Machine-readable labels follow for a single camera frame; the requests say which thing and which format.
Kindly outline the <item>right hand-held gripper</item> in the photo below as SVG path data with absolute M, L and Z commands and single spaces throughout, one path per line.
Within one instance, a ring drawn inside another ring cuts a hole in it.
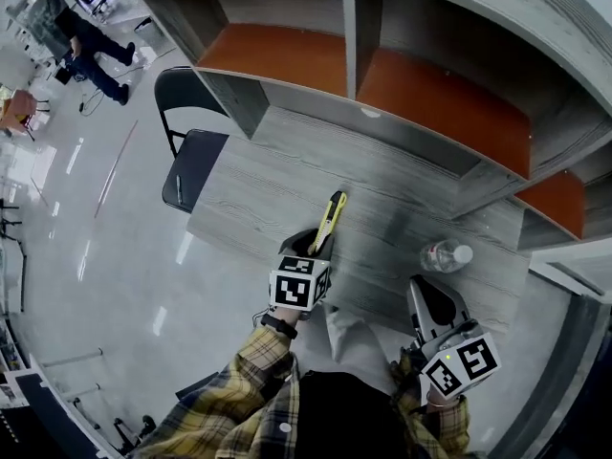
M 418 372 L 445 399 L 475 387 L 501 368 L 492 335 L 476 320 L 468 320 L 463 297 L 449 285 L 411 276 L 407 303 L 425 358 Z M 430 340 L 431 336 L 440 337 Z

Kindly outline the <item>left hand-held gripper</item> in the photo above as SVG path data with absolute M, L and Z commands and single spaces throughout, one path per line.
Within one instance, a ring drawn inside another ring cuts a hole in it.
M 270 272 L 270 305 L 311 312 L 326 296 L 330 287 L 335 235 L 328 234 L 317 258 L 307 258 L 316 240 L 315 229 L 305 229 L 285 239 L 280 246 L 274 269 Z

